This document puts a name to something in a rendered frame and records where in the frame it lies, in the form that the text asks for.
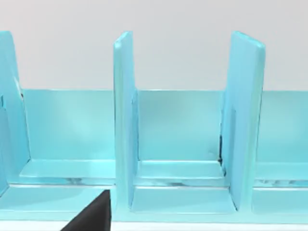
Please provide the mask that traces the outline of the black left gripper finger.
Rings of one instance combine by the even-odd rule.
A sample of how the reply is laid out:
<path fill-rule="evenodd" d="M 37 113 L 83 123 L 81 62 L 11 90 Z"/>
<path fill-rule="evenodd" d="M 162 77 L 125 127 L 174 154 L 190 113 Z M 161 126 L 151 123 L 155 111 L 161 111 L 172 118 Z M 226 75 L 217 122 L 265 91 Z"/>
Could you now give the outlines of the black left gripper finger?
<path fill-rule="evenodd" d="M 111 231 L 111 195 L 104 190 L 60 231 Z"/>

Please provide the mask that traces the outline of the light blue rack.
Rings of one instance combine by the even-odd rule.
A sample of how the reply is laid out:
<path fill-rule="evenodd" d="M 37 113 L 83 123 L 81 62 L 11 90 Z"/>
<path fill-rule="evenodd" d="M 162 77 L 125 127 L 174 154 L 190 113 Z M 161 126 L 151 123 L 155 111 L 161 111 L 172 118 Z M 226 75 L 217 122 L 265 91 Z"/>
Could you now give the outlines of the light blue rack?
<path fill-rule="evenodd" d="M 0 31 L 0 220 L 308 224 L 308 91 L 263 90 L 265 45 L 230 42 L 219 90 L 139 90 L 130 31 L 112 90 L 22 89 Z"/>

